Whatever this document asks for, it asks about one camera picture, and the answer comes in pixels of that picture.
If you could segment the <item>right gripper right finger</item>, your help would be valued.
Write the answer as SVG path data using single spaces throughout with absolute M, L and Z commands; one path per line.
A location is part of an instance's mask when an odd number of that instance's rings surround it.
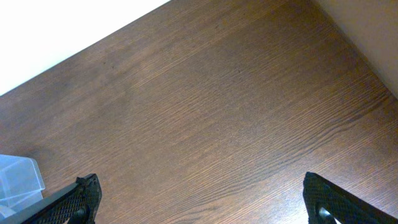
M 305 174 L 303 198 L 309 224 L 397 223 L 397 218 L 313 172 Z

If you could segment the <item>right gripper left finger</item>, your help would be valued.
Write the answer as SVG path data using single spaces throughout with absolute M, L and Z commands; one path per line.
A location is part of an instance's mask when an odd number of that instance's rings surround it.
M 95 224 L 102 191 L 98 176 L 89 174 L 49 197 L 17 212 L 1 224 Z

